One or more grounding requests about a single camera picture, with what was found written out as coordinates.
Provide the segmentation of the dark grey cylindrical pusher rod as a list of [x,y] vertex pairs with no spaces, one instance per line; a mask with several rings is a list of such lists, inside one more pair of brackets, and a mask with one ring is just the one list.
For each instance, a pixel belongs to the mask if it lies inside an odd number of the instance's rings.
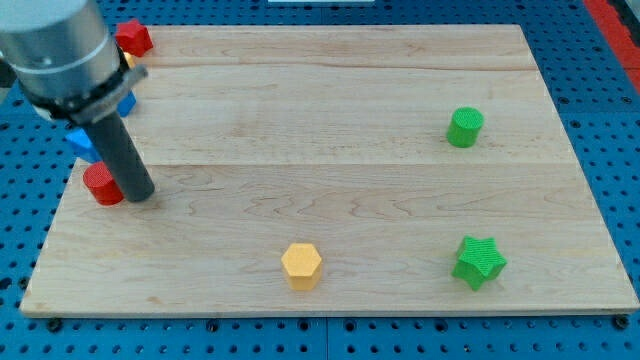
[[153,180],[117,112],[82,128],[126,200],[141,202],[154,193]]

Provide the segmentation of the black pusher mount flange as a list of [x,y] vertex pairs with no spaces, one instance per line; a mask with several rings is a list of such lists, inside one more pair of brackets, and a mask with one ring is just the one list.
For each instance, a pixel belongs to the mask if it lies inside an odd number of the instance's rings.
[[76,125],[94,124],[116,112],[118,104],[138,82],[148,76],[144,65],[129,61],[127,53],[117,47],[119,67],[105,82],[88,92],[69,97],[46,98],[30,92],[30,103],[45,119],[69,120]]

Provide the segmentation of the yellow block behind arm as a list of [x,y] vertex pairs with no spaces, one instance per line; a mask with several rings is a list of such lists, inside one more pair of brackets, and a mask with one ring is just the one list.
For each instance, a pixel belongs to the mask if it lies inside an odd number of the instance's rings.
[[124,58],[125,58],[125,60],[126,60],[126,63],[127,63],[127,65],[128,65],[128,67],[129,67],[130,69],[133,69],[133,68],[136,66],[136,63],[135,63],[134,57],[133,57],[130,53],[128,53],[128,52],[124,52],[124,53],[123,53],[123,55],[124,55]]

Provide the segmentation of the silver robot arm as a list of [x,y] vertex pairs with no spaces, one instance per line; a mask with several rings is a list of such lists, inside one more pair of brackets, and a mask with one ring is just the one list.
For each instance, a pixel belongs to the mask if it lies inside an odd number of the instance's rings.
[[40,116],[86,132],[125,199],[140,202],[154,193],[117,111],[148,72],[128,65],[96,2],[2,2],[1,57]]

